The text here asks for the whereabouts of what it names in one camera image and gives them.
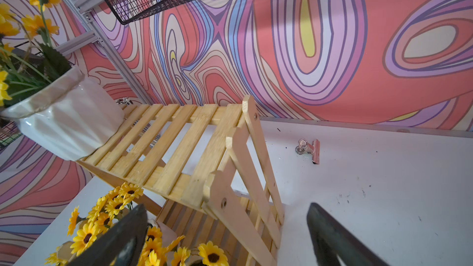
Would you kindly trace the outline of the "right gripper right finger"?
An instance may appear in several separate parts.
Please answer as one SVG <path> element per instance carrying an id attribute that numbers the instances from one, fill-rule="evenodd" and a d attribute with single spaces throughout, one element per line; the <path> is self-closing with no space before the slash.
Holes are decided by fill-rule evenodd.
<path id="1" fill-rule="evenodd" d="M 310 204 L 306 221 L 319 266 L 387 264 L 319 204 Z"/>

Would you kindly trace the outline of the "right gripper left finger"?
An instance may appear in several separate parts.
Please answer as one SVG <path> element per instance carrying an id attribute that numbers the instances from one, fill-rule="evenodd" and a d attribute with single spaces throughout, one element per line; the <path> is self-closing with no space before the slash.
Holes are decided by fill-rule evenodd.
<path id="1" fill-rule="evenodd" d="M 71 266 L 136 266 L 139 263 L 148 230 L 147 210 L 137 205 L 90 248 L 74 258 Z"/>

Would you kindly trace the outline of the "sunflower pot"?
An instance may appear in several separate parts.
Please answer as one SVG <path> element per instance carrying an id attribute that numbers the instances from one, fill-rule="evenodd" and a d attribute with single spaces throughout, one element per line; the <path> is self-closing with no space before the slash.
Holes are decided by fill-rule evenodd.
<path id="1" fill-rule="evenodd" d="M 212 241 L 195 248 L 183 245 L 185 236 L 168 243 L 156 223 L 146 220 L 143 188 L 124 183 L 99 198 L 87 216 L 75 208 L 67 241 L 50 254 L 47 266 L 227 266 L 230 259 Z"/>
<path id="2" fill-rule="evenodd" d="M 45 12 L 61 0 L 27 0 L 18 18 L 1 5 L 1 119 L 54 155 L 76 161 L 104 145 L 124 121 L 106 91 L 53 45 L 59 27 Z"/>

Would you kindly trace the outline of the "wooden two-tier shelf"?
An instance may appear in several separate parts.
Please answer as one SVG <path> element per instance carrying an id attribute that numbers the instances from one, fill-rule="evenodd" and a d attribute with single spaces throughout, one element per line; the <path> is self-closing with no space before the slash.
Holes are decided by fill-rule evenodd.
<path id="1" fill-rule="evenodd" d="M 245 266 L 277 264 L 285 209 L 255 99 L 220 107 L 121 105 L 117 132 L 79 164 L 112 186 L 134 183 L 166 200 L 145 202 L 160 222 L 213 237 Z"/>

